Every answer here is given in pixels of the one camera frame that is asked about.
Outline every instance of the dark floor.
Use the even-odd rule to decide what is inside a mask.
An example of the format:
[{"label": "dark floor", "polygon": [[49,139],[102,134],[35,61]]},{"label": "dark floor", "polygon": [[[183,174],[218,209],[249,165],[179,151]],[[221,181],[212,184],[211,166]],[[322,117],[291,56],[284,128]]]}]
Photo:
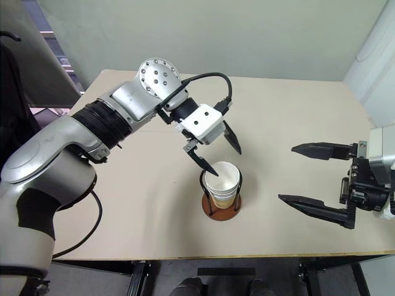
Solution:
[{"label": "dark floor", "polygon": [[[153,282],[152,293],[146,289],[144,296],[168,296],[182,280],[197,276],[198,268],[253,268],[255,276],[200,276],[209,285],[209,296],[245,295],[253,278],[263,279],[277,296],[307,296],[307,290],[297,276],[298,258],[234,258],[202,260],[157,261],[151,269],[148,283]],[[318,274],[322,296],[359,295],[350,267],[327,269]],[[48,279],[51,280],[50,296],[63,295],[126,295],[130,277],[52,264]]]}]

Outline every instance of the white wall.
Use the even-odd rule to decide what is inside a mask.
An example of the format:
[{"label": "white wall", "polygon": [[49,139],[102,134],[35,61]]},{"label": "white wall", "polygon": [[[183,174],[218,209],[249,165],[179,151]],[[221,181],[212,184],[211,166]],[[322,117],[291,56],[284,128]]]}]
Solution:
[{"label": "white wall", "polygon": [[182,73],[343,80],[386,0],[38,0],[83,86],[163,57]]},{"label": "white wall", "polygon": [[344,82],[376,126],[395,121],[395,0],[389,0]]}]

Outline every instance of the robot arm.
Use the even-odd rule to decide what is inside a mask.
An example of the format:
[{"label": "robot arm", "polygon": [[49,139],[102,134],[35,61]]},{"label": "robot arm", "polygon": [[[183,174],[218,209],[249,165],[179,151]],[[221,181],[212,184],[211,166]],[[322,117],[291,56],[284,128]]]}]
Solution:
[{"label": "robot arm", "polygon": [[340,203],[345,209],[326,207],[321,200],[279,195],[288,205],[314,218],[354,229],[356,208],[373,211],[383,219],[395,218],[395,124],[370,131],[370,139],[351,145],[301,144],[292,151],[310,158],[352,159],[341,183]]},{"label": "robot arm", "polygon": [[[193,80],[222,76],[229,94],[215,107],[200,106],[185,89]],[[231,104],[231,84],[221,73],[181,81],[164,59],[149,59],[138,74],[34,135],[4,164],[0,183],[0,289],[18,295],[39,286],[54,248],[52,218],[87,196],[96,184],[89,164],[106,162],[110,150],[149,122],[157,113],[187,137],[184,150],[203,169],[215,170],[194,151],[219,135],[241,153],[237,137],[223,120]]]}]

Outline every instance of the black cable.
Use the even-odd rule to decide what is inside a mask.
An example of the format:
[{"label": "black cable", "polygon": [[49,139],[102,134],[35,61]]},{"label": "black cable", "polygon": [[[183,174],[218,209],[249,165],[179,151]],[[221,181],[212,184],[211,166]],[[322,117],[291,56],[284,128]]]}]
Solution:
[{"label": "black cable", "polygon": [[213,76],[222,77],[227,82],[227,84],[228,84],[228,98],[231,99],[232,98],[232,83],[230,82],[229,77],[227,77],[225,74],[220,73],[220,72],[209,72],[209,73],[196,75],[196,76],[193,76],[191,78],[187,78],[187,79],[181,81],[181,83],[186,81],[186,80],[191,82],[191,81],[198,80],[198,79],[201,79],[201,78],[213,77]]},{"label": "black cable", "polygon": [[217,77],[222,77],[228,84],[228,96],[227,96],[227,100],[230,102],[232,99],[232,83],[230,82],[229,77],[227,77],[225,74],[220,73],[220,72],[209,72],[209,73],[205,73],[205,74],[200,74],[200,75],[196,75],[187,79],[184,79],[183,81],[181,81],[181,85],[174,90],[174,92],[172,92],[166,99],[164,99],[162,101],[162,103],[160,103],[158,105],[158,110],[163,108],[171,99],[173,99],[180,91],[182,91],[184,88],[186,88],[186,86],[194,80],[198,80],[201,78],[205,78],[205,77],[213,77],[213,76],[217,76]]},{"label": "black cable", "polygon": [[96,228],[98,228],[100,220],[101,220],[101,216],[103,214],[103,208],[101,206],[99,197],[96,195],[96,193],[94,193],[94,191],[92,191],[91,193],[92,193],[95,201],[98,203],[98,208],[99,208],[99,216],[98,216],[98,219],[96,220],[96,223],[94,224],[92,230],[79,243],[75,244],[73,247],[70,247],[70,248],[68,248],[68,249],[66,249],[64,251],[61,251],[59,253],[54,254],[52,256],[52,259],[55,259],[55,258],[60,257],[60,256],[63,256],[65,254],[67,254],[67,253],[70,253],[71,251],[74,251],[76,248],[78,248],[84,242],[86,242],[91,237],[91,235],[95,232]]}]

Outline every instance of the silver robot arm segment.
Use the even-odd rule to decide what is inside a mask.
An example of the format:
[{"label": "silver robot arm segment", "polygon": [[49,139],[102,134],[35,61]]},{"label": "silver robot arm segment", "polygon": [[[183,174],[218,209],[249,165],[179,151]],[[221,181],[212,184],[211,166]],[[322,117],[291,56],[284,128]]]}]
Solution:
[{"label": "silver robot arm segment", "polygon": [[[198,106],[185,88],[209,76],[224,78],[229,94],[214,107]],[[188,140],[184,147],[188,155],[217,174],[194,150],[223,133],[241,153],[236,135],[223,120],[230,105],[231,84],[224,74],[181,81],[169,61],[154,58],[145,61],[131,81],[34,135],[11,155],[1,172],[0,294],[18,295],[27,287],[45,286],[54,249],[53,216],[92,191],[96,172],[89,161],[106,162],[112,148],[159,114],[167,124],[178,123],[177,130]]]}]

